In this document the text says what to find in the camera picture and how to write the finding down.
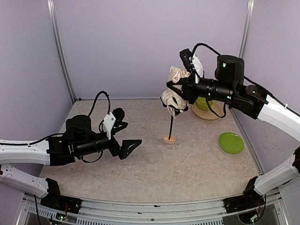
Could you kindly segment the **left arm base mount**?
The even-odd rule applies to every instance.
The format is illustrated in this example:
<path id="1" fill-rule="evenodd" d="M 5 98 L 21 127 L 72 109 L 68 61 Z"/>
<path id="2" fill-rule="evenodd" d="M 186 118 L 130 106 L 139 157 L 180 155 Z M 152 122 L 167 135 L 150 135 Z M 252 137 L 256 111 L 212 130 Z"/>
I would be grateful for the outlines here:
<path id="1" fill-rule="evenodd" d="M 82 200 L 68 196 L 45 197 L 41 199 L 40 204 L 54 210 L 60 210 L 67 213 L 78 214 Z"/>

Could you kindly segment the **beige folding umbrella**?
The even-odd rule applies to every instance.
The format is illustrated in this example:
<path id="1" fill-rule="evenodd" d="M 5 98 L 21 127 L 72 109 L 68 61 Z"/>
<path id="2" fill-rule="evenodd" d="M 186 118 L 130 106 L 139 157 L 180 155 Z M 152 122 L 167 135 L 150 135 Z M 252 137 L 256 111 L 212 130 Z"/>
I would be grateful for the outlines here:
<path id="1" fill-rule="evenodd" d="M 189 78 L 190 73 L 180 67 L 171 66 L 168 72 L 168 81 L 173 81 L 177 83 L 181 78 Z M 172 136 L 173 120 L 179 114 L 188 110 L 188 101 L 183 100 L 174 91 L 167 89 L 160 96 L 160 100 L 164 108 L 168 110 L 171 115 L 169 134 L 164 136 L 164 142 L 169 144 L 174 144 L 176 138 Z"/>

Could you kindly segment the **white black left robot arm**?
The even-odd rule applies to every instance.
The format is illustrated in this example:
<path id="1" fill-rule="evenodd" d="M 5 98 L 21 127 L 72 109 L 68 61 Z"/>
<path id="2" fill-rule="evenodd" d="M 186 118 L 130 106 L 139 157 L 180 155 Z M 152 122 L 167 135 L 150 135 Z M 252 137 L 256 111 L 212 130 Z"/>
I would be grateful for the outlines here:
<path id="1" fill-rule="evenodd" d="M 31 143 L 20 141 L 0 142 L 0 180 L 13 185 L 38 198 L 61 197 L 57 181 L 32 176 L 20 171 L 12 164 L 40 164 L 63 166 L 83 161 L 90 154 L 103 154 L 109 150 L 113 157 L 126 159 L 131 152 L 141 145 L 140 139 L 124 140 L 122 144 L 114 135 L 128 126 L 124 122 L 125 112 L 116 108 L 108 113 L 100 126 L 99 133 L 92 131 L 91 118 L 88 115 L 76 115 L 66 120 L 66 131 L 62 134 L 49 135 Z"/>

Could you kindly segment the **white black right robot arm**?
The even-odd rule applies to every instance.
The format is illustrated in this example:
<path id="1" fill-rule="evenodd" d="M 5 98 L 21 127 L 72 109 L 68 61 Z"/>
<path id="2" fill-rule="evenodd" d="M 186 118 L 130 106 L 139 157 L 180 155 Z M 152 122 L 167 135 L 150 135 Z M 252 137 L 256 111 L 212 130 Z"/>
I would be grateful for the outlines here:
<path id="1" fill-rule="evenodd" d="M 199 97 L 206 101 L 218 101 L 271 129 L 270 134 L 288 136 L 300 141 L 300 114 L 281 103 L 261 85 L 250 82 L 245 85 L 244 60 L 219 54 L 213 79 L 204 76 L 204 69 L 197 55 L 189 50 L 180 52 L 183 68 L 171 67 L 166 91 L 161 102 L 175 118 L 188 110 Z"/>

